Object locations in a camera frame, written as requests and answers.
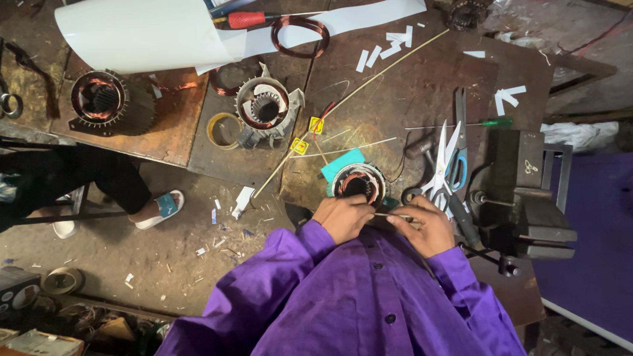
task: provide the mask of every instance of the purple shirt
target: purple shirt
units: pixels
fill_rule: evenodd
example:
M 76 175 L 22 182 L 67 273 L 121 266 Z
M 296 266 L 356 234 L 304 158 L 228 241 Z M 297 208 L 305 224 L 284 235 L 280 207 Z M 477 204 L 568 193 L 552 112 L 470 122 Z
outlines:
M 459 248 L 426 263 L 437 282 L 393 232 L 364 227 L 336 246 L 314 220 L 277 229 L 218 281 L 201 317 L 173 322 L 156 354 L 525 355 Z

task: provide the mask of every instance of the concrete floor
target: concrete floor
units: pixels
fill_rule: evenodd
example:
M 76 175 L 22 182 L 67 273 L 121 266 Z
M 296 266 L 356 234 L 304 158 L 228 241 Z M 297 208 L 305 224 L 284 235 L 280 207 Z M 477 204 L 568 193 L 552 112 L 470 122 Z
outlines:
M 160 163 L 143 163 L 141 176 L 153 193 L 181 190 L 185 194 L 183 209 L 146 231 L 137 229 L 127 217 L 84 220 L 79 222 L 79 232 L 68 239 L 58 238 L 47 224 L 15 226 L 0 234 L 0 257 L 14 258 L 13 265 L 44 275 L 59 267 L 78 268 L 86 276 L 82 294 L 158 312 L 200 315 L 213 285 L 260 251 L 268 233 L 278 227 L 294 230 L 285 216 L 284 204 L 276 202 L 270 193 L 253 200 L 264 211 L 248 212 L 236 221 L 229 209 L 235 206 L 241 186 Z M 103 202 L 104 196 L 96 187 L 90 192 L 90 200 Z M 211 223 L 214 196 L 222 206 L 217 211 L 216 225 Z M 260 222 L 270 218 L 274 220 Z M 222 231 L 220 223 L 231 229 Z M 242 240 L 242 229 L 254 236 Z M 223 236 L 226 242 L 214 248 L 214 239 L 217 243 Z M 196 250 L 205 248 L 205 244 L 211 251 L 197 257 Z M 218 252 L 223 247 L 246 257 Z M 134 289 L 125 285 L 129 273 L 134 275 L 130 282 Z

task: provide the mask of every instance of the black pants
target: black pants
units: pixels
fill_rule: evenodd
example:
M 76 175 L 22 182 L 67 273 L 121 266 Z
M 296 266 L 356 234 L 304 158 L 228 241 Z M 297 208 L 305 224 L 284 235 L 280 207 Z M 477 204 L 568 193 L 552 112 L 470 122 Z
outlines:
M 18 188 L 16 200 L 9 204 L 13 219 L 27 217 L 90 182 L 128 214 L 139 212 L 151 197 L 128 156 L 92 146 L 0 155 L 0 172 L 24 177 L 24 187 Z

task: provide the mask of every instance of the person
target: person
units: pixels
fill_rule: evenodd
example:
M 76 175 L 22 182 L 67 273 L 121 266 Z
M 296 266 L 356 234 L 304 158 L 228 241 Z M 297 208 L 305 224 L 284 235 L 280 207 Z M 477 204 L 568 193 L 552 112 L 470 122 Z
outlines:
M 139 229 L 173 216 L 185 202 L 179 190 L 152 200 L 138 170 L 121 153 L 86 145 L 19 151 L 0 155 L 0 232 L 34 212 L 59 215 L 51 207 L 55 201 L 90 182 L 123 208 Z M 77 232 L 73 221 L 55 222 L 53 229 L 60 238 Z
M 373 213 L 327 198 L 296 234 L 271 232 L 156 355 L 525 355 L 441 210 L 416 196 L 387 218 L 398 233 L 363 227 Z

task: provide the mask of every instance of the green screwdriver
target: green screwdriver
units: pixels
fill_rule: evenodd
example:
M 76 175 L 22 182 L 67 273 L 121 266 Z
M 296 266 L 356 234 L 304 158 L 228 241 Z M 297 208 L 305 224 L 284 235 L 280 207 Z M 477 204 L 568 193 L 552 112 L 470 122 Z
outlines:
M 508 118 L 508 117 L 495 117 L 495 118 L 489 118 L 488 120 L 484 120 L 481 121 L 478 124 L 466 124 L 466 126 L 473 126 L 473 125 L 479 125 L 479 126 L 507 126 L 510 127 L 512 126 L 512 119 Z M 425 127 L 405 127 L 405 130 L 416 130 L 416 129 L 433 129 L 435 127 L 442 127 L 442 126 L 425 126 Z

